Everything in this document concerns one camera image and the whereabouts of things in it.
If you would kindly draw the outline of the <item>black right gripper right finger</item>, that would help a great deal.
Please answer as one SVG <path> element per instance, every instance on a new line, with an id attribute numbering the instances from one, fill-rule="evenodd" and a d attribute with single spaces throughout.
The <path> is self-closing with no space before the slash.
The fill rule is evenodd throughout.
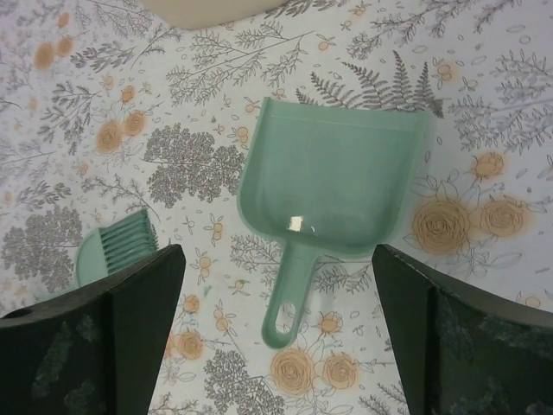
<path id="1" fill-rule="evenodd" d="M 412 414 L 550 414 L 552 315 L 481 290 L 389 245 L 372 255 Z"/>

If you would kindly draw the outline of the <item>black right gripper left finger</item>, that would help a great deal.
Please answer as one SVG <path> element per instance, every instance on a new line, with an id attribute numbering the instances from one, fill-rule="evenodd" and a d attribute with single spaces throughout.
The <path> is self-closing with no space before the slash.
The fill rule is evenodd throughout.
<path id="1" fill-rule="evenodd" d="M 169 245 L 1 319 L 3 414 L 145 414 L 186 259 Z"/>

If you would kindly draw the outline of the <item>green hand brush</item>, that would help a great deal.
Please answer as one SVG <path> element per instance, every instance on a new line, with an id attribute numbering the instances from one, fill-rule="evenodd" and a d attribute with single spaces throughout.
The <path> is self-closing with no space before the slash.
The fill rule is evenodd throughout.
<path id="1" fill-rule="evenodd" d="M 138 210 L 108 227 L 92 230 L 79 244 L 75 258 L 78 286 L 122 271 L 158 249 L 149 214 Z"/>

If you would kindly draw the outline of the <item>green dustpan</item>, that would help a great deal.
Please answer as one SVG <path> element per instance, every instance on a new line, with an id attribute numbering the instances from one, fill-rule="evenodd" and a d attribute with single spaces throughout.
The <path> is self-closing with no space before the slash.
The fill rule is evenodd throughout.
<path id="1" fill-rule="evenodd" d="M 365 257 L 393 234 L 430 118 L 264 100 L 237 205 L 282 248 L 261 327 L 268 347 L 296 339 L 320 257 Z"/>

